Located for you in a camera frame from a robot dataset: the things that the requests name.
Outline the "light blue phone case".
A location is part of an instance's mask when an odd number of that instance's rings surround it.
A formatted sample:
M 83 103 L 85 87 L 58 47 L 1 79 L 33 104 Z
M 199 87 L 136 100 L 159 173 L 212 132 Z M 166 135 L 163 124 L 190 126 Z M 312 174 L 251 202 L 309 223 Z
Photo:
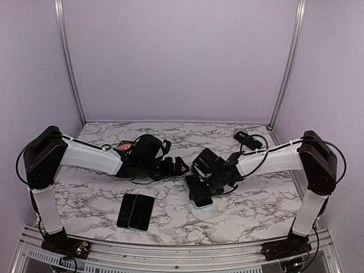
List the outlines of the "light blue phone case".
M 213 204 L 208 186 L 197 176 L 189 175 L 184 179 L 184 185 L 188 191 L 188 197 L 197 209 L 202 209 Z

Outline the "black phone light-blue edge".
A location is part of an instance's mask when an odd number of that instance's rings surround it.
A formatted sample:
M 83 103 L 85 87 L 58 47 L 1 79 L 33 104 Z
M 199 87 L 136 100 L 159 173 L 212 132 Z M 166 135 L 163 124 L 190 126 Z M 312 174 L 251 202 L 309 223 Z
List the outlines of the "black phone light-blue edge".
M 206 207 L 206 206 L 211 206 L 213 204 L 213 200 L 212 198 L 204 198 L 200 201 L 195 201 L 195 206 L 197 208 L 203 208 L 203 207 Z

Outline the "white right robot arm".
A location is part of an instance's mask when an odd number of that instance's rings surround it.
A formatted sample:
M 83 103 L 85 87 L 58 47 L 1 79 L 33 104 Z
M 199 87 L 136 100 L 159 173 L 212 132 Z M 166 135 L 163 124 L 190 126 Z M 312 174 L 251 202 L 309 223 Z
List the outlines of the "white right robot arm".
M 206 148 L 193 161 L 192 175 L 184 179 L 189 198 L 204 206 L 206 199 L 224 194 L 226 185 L 251 176 L 281 171 L 304 171 L 308 186 L 298 215 L 291 226 L 291 235 L 282 242 L 282 250 L 295 254 L 304 245 L 304 238 L 322 214 L 339 181 L 335 146 L 309 130 L 301 138 L 271 148 L 232 153 L 227 160 Z

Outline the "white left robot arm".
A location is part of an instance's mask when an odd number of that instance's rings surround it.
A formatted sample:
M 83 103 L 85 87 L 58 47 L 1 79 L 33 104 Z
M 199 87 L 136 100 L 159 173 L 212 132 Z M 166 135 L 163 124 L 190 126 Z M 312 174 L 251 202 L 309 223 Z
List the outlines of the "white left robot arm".
M 23 160 L 26 184 L 36 213 L 43 221 L 49 243 L 60 253 L 72 248 L 57 209 L 53 185 L 62 166 L 80 167 L 122 179 L 140 176 L 159 181 L 182 176 L 189 167 L 179 156 L 168 156 L 171 142 L 143 134 L 124 150 L 95 146 L 64 135 L 57 126 L 49 126 L 22 148 L 17 159 Z

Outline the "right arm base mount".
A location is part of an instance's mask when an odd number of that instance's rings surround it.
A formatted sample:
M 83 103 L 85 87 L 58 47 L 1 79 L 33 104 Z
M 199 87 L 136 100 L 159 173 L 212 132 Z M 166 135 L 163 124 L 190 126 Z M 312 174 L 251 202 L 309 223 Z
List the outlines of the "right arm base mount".
M 289 231 L 287 238 L 262 244 L 261 254 L 266 261 L 309 253 L 312 250 L 308 235 L 300 236 Z

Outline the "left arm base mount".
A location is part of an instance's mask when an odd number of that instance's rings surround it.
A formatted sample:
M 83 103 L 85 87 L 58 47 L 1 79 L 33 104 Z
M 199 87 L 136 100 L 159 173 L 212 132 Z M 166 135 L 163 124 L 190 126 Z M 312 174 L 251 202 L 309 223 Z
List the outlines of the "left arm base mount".
M 54 234 L 46 233 L 42 242 L 44 250 L 85 260 L 88 258 L 90 247 L 89 241 L 68 237 L 65 229 Z

